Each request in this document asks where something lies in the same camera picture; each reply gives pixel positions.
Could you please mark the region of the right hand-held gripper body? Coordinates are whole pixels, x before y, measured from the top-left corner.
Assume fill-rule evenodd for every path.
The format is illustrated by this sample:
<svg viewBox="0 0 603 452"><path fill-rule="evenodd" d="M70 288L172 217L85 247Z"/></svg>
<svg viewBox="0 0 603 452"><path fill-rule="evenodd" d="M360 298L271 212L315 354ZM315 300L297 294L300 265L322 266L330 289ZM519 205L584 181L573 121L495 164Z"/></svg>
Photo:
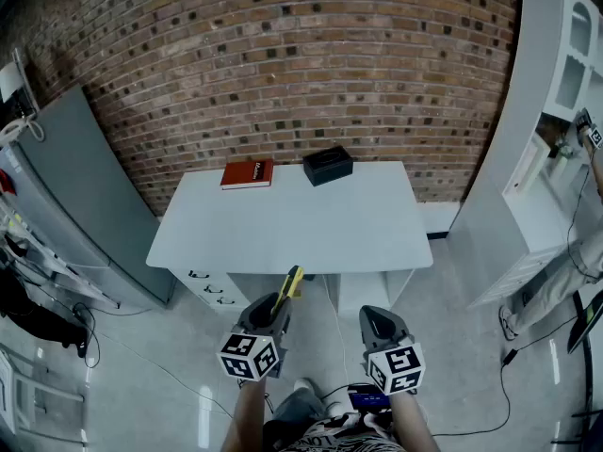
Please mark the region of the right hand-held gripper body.
<svg viewBox="0 0 603 452"><path fill-rule="evenodd" d="M386 396L417 389L425 375L421 345L411 338L397 343L365 342L363 367L367 376Z"/></svg>

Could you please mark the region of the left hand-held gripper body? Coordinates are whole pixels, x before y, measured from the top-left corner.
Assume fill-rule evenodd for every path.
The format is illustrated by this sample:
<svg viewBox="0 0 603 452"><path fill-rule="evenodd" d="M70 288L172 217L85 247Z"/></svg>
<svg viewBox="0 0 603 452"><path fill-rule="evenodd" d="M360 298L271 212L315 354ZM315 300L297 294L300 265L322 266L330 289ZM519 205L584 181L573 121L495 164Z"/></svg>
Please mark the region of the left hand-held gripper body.
<svg viewBox="0 0 603 452"><path fill-rule="evenodd" d="M286 350L281 340L287 332L284 325L267 330L254 329L237 321L220 342L217 357L224 373L231 378L258 382L266 377L278 379L282 372Z"/></svg>

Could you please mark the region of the yellow black utility knife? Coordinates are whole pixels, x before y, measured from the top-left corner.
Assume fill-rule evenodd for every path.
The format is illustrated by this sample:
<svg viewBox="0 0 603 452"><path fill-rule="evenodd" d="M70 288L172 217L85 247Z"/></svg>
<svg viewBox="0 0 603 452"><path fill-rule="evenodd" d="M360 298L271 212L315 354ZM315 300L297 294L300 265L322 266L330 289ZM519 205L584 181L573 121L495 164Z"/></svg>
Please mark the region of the yellow black utility knife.
<svg viewBox="0 0 603 452"><path fill-rule="evenodd" d="M283 308L285 302L291 299L298 287L299 282L304 276L304 269L301 266L293 266L285 276L285 280L278 294L276 302L270 311L270 321L276 320L278 314Z"/></svg>

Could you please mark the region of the person's right forearm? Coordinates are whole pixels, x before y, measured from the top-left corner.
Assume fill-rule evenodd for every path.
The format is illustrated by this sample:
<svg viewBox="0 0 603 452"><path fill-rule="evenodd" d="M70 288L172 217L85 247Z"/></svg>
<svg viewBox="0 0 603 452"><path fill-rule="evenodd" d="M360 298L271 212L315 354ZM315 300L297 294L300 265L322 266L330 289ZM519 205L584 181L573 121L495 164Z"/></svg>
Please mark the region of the person's right forearm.
<svg viewBox="0 0 603 452"><path fill-rule="evenodd" d="M389 401L395 435L406 452L441 452L413 395L400 392Z"/></svg>

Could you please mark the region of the person's left forearm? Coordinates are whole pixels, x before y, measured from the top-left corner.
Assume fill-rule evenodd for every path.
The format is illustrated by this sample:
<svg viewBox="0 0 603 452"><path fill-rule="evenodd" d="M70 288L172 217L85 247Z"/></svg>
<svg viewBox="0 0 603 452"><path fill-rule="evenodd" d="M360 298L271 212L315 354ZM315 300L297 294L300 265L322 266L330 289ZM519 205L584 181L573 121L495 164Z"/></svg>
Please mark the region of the person's left forearm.
<svg viewBox="0 0 603 452"><path fill-rule="evenodd" d="M266 380L244 382L220 452L262 452Z"/></svg>

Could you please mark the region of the blue screen waist device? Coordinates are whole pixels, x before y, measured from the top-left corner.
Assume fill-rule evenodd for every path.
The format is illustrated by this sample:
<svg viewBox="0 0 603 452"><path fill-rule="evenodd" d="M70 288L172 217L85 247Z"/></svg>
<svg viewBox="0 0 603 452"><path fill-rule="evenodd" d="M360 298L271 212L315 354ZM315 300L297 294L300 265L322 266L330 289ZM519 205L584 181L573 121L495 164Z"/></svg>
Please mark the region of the blue screen waist device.
<svg viewBox="0 0 603 452"><path fill-rule="evenodd" d="M349 385L347 393L355 411L378 413L390 409L389 398L373 384Z"/></svg>

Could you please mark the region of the person's grey trousers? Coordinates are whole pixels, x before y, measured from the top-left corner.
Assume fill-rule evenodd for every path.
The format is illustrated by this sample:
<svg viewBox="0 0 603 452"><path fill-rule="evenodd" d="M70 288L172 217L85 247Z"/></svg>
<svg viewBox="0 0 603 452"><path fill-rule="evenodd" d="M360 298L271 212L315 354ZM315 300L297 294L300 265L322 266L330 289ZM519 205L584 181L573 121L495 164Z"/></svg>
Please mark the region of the person's grey trousers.
<svg viewBox="0 0 603 452"><path fill-rule="evenodd" d="M272 415L273 420L292 425L312 425L327 417L326 406L313 390L307 388L295 390Z"/></svg>

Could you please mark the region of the person's patterned shirt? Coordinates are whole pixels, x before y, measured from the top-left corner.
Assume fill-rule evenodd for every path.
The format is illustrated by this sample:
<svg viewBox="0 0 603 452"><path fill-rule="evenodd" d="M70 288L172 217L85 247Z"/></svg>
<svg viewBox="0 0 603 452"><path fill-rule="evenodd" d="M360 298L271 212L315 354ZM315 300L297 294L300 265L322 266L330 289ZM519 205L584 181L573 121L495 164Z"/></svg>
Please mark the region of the person's patterned shirt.
<svg viewBox="0 0 603 452"><path fill-rule="evenodd" d="M394 437L390 412L347 412L312 425L269 421L263 427L263 452L406 451Z"/></svg>

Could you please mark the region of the white desk with drawers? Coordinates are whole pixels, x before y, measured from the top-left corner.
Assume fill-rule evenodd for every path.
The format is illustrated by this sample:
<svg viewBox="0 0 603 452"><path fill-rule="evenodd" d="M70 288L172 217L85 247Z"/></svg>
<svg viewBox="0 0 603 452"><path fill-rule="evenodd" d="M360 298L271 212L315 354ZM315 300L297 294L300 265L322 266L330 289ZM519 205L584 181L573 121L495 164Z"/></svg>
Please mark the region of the white desk with drawers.
<svg viewBox="0 0 603 452"><path fill-rule="evenodd" d="M333 280L340 314L391 307L413 273L432 265L404 166L360 162L314 186L280 165L269 186L225 190L220 170L182 177L147 255L182 281L215 274L284 275L293 266Z"/></svg>

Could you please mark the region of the red hardcover book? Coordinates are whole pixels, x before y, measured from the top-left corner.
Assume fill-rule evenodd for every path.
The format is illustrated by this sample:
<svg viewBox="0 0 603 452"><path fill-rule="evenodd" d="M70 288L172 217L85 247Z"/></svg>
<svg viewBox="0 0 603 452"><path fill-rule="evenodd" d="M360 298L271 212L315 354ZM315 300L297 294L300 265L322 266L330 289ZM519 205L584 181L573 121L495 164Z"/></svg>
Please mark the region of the red hardcover book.
<svg viewBox="0 0 603 452"><path fill-rule="evenodd" d="M222 174L222 190L267 187L271 185L274 163L271 159L229 163Z"/></svg>

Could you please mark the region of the black tissue box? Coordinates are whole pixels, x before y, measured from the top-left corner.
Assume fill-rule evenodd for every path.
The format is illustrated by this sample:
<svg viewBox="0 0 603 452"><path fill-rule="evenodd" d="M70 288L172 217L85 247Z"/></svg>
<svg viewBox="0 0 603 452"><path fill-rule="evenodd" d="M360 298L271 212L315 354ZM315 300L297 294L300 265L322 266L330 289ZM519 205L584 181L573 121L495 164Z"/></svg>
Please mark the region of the black tissue box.
<svg viewBox="0 0 603 452"><path fill-rule="evenodd" d="M312 186L321 186L353 173L353 159L342 146L335 146L302 159L303 170Z"/></svg>

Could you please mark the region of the black tilted board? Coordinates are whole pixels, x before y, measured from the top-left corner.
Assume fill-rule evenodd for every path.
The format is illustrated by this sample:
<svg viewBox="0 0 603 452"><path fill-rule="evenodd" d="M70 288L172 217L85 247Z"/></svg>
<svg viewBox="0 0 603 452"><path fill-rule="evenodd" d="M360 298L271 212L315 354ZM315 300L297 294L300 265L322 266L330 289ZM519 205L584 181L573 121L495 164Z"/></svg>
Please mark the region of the black tilted board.
<svg viewBox="0 0 603 452"><path fill-rule="evenodd" d="M567 353L571 354L588 336L590 330L603 315L603 290L599 291L581 312L574 323L567 342Z"/></svg>

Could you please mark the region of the grey refrigerator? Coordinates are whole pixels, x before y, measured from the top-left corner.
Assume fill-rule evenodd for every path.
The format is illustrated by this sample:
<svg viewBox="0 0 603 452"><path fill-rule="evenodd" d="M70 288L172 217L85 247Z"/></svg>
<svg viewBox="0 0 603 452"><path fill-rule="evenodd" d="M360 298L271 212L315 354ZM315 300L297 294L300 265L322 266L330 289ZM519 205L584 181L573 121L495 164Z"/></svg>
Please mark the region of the grey refrigerator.
<svg viewBox="0 0 603 452"><path fill-rule="evenodd" d="M146 258L159 221L122 169L75 86L41 110L45 138L24 131L0 150L4 198L43 248L98 298L164 308L174 278Z"/></svg>

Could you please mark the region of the white shelf cabinet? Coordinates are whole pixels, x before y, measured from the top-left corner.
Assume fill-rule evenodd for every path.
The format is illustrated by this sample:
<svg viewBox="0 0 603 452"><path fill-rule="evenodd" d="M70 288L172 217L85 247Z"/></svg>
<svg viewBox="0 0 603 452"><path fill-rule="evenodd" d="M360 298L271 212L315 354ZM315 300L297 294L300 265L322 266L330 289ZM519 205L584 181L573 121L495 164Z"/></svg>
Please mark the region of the white shelf cabinet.
<svg viewBox="0 0 603 452"><path fill-rule="evenodd" d="M513 295L597 224L587 153L552 159L539 136L545 122L569 127L581 110L598 128L603 163L603 13L591 0L521 0L505 105L448 233L464 305Z"/></svg>

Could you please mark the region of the white step ladder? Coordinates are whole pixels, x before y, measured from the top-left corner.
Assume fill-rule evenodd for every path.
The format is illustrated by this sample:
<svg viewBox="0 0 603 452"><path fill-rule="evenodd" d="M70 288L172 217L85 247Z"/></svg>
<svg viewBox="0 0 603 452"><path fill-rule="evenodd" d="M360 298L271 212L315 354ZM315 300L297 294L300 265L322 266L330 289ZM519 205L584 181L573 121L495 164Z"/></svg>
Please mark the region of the white step ladder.
<svg viewBox="0 0 603 452"><path fill-rule="evenodd" d="M11 433L37 439L45 439L60 444L72 444L82 448L88 446L86 439L69 439L42 433L34 429L36 410L46 409L36 403L38 391L83 404L85 398L78 393L57 388L23 373L16 363L21 361L31 368L35 363L0 344L0 418Z"/></svg>

